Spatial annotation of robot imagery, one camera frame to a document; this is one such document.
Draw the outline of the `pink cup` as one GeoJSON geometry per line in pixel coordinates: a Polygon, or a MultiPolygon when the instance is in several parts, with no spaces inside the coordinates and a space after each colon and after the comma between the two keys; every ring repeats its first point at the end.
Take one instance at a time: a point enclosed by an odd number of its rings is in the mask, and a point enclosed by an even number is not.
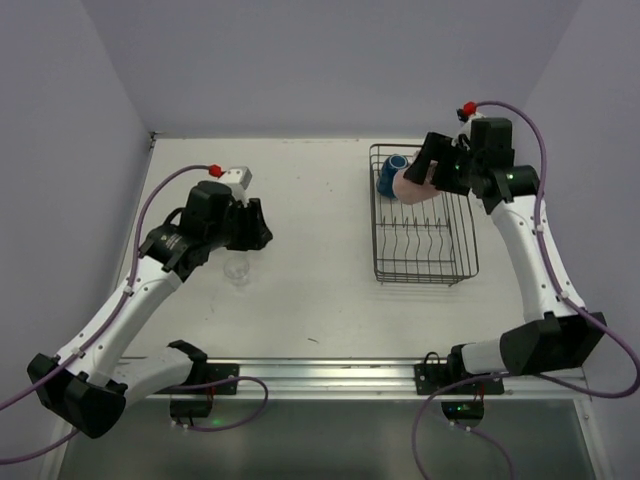
{"type": "Polygon", "coordinates": [[[418,185],[404,177],[404,175],[410,169],[409,166],[401,169],[398,173],[395,174],[392,183],[392,190],[395,197],[402,204],[414,205],[439,196],[440,191],[431,184],[436,166],[437,164],[432,164],[429,166],[425,182],[421,185],[418,185]]]}

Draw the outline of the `clear glass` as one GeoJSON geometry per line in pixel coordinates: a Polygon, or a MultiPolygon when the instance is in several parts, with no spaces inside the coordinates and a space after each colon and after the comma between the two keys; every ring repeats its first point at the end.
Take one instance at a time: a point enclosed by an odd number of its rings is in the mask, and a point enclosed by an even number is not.
{"type": "Polygon", "coordinates": [[[230,257],[223,266],[226,279],[235,286],[249,283],[250,263],[245,257],[230,257]]]}

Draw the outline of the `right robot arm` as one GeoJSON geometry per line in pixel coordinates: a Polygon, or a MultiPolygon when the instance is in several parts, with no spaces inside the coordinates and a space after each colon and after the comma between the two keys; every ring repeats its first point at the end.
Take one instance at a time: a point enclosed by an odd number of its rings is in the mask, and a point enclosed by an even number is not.
{"type": "Polygon", "coordinates": [[[402,179],[439,192],[474,194],[499,231],[518,282],[524,322],[498,339],[456,345],[449,380],[491,373],[539,375],[581,367],[601,340],[606,321],[579,314],[584,302],[559,257],[539,202],[540,179],[515,163],[512,123],[471,116],[454,137],[426,135],[402,179]]]}

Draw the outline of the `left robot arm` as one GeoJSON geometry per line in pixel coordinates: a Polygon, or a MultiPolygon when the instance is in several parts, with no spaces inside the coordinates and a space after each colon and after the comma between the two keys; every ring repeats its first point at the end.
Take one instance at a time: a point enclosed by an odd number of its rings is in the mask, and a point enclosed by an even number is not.
{"type": "Polygon", "coordinates": [[[89,438],[99,438],[125,409],[165,389],[210,392],[230,382],[214,377],[207,355],[184,340],[136,366],[119,361],[155,310],[212,251],[261,250],[273,238],[247,183],[201,181],[184,207],[151,230],[125,281],[93,319],[55,355],[36,355],[27,374],[41,404],[89,438]]]}

